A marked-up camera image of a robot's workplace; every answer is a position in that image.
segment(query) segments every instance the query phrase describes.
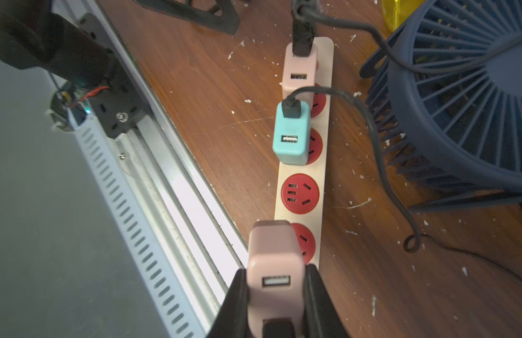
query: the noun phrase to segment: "yellow bottle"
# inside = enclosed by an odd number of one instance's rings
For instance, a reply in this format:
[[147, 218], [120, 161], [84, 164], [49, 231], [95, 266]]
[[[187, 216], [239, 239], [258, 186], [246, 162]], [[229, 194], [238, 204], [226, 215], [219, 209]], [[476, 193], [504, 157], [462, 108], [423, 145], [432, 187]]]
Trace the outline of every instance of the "yellow bottle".
[[381, 0], [385, 23], [395, 31], [424, 0]]

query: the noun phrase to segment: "power cord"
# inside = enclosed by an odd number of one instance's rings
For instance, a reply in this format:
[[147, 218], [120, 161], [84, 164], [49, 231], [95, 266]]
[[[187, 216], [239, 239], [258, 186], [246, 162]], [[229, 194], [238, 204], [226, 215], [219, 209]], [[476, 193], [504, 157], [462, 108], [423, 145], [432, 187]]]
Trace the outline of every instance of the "power cord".
[[515, 38], [514, 40], [505, 43], [498, 48], [489, 51], [488, 53], [474, 59], [473, 61], [460, 64], [457, 66], [445, 67], [445, 68], [425, 68], [419, 67], [413, 64], [410, 64], [398, 56], [396, 56], [392, 50], [392, 48], [387, 44], [379, 30], [376, 27], [369, 23], [358, 22], [346, 19], [338, 19], [335, 17], [330, 17], [321, 14], [315, 7], [312, 7], [311, 1], [308, 0], [294, 0], [293, 1], [293, 15], [300, 21], [310, 22], [310, 23], [320, 23], [330, 27], [338, 27], [338, 28], [346, 28], [346, 29], [356, 29], [362, 30], [370, 33], [373, 37], [373, 40], [379, 45], [381, 50], [385, 52], [387, 58], [397, 64], [400, 68], [406, 69], [408, 71], [420, 74], [447, 74], [452, 72], [463, 72], [469, 69], [475, 68], [486, 63], [488, 60], [497, 57], [498, 55], [508, 51], [511, 48], [514, 48], [520, 44], [522, 44], [522, 35]]
[[499, 269], [504, 270], [505, 272], [511, 274], [513, 277], [515, 277], [518, 281], [522, 283], [522, 276], [515, 273], [514, 271], [510, 270], [509, 268], [501, 265], [500, 263], [497, 263], [496, 261], [489, 259], [480, 253], [474, 253], [468, 250], [459, 249], [447, 246], [446, 244], [443, 244], [439, 240], [435, 239], [434, 237], [422, 234], [419, 230], [419, 226], [413, 219], [413, 216], [409, 213], [407, 208], [402, 204], [402, 202], [399, 200], [399, 198], [395, 195], [393, 192], [393, 189], [391, 188], [391, 185], [389, 183], [389, 179], [387, 177], [386, 167], [385, 167], [385, 161], [383, 160], [383, 154], [381, 151], [381, 141], [379, 140], [379, 136], [377, 134], [377, 128], [376, 128], [376, 122], [374, 121], [372, 114], [368, 111], [368, 107], [366, 104], [360, 100], [359, 98], [353, 97], [352, 94], [340, 90], [335, 89], [331, 87], [321, 87], [321, 86], [314, 86], [314, 87], [302, 87], [295, 91], [293, 91], [287, 98], [284, 99], [282, 102], [282, 110], [286, 109], [295, 109], [297, 105], [295, 104], [296, 96], [304, 93], [304, 92], [313, 92], [316, 94], [326, 94], [326, 95], [336, 95], [339, 96], [349, 103], [351, 103], [357, 110], [360, 112], [364, 120], [366, 121], [366, 126], [368, 127], [368, 134], [370, 136], [370, 141], [372, 143], [373, 148], [373, 155], [374, 159], [376, 161], [377, 171], [379, 174], [379, 179], [381, 180], [381, 184], [383, 186], [383, 189], [385, 190], [387, 196], [389, 196], [389, 199], [392, 201], [392, 203], [398, 208], [398, 210], [402, 213], [402, 215], [406, 218], [409, 225], [412, 228], [413, 234], [408, 236], [403, 243], [404, 250], [407, 253], [416, 253], [420, 247], [421, 247], [421, 240], [423, 238], [427, 238], [434, 242], [435, 245], [437, 245], [439, 248], [443, 250], [447, 250], [450, 252], [457, 252], [461, 254], [470, 255], [473, 257], [480, 258], [486, 262], [489, 262], [490, 264], [494, 265], [495, 267], [498, 267]]

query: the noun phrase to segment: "pink usb charger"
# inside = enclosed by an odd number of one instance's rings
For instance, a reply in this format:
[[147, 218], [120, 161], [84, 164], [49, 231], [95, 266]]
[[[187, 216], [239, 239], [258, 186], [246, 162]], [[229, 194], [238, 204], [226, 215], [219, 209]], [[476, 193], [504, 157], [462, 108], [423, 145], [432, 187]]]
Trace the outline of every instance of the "pink usb charger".
[[304, 259], [297, 235], [288, 221], [259, 221], [250, 233], [246, 282], [248, 325], [263, 337], [267, 321], [288, 320], [302, 336]]
[[[285, 48], [284, 75], [282, 78], [282, 96], [286, 98], [292, 91], [306, 86], [316, 85], [317, 46], [312, 45], [310, 56], [293, 55], [293, 44]], [[297, 99], [305, 101], [310, 110], [313, 105], [313, 92], [297, 95]]]

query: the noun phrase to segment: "red wire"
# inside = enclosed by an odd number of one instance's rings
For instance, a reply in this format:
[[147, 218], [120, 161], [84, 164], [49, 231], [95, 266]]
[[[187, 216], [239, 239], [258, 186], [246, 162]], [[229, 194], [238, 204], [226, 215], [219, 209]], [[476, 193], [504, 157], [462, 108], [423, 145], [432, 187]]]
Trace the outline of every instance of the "red wire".
[[96, 89], [92, 89], [88, 93], [84, 94], [79, 100], [77, 100], [77, 102], [75, 102], [75, 104], [71, 105], [70, 108], [75, 108], [79, 104], [79, 102], [82, 102], [89, 97], [96, 96], [104, 89], [110, 89], [110, 88], [106, 85], [103, 85], [101, 87], [97, 87]]

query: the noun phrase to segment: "screw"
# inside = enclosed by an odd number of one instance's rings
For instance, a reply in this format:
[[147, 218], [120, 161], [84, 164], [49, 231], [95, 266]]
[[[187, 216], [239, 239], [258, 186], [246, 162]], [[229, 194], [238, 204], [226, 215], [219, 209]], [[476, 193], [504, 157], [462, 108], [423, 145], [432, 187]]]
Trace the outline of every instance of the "screw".
[[126, 122], [127, 121], [127, 113], [125, 112], [117, 112], [116, 113], [116, 119], [119, 120], [120, 122]]

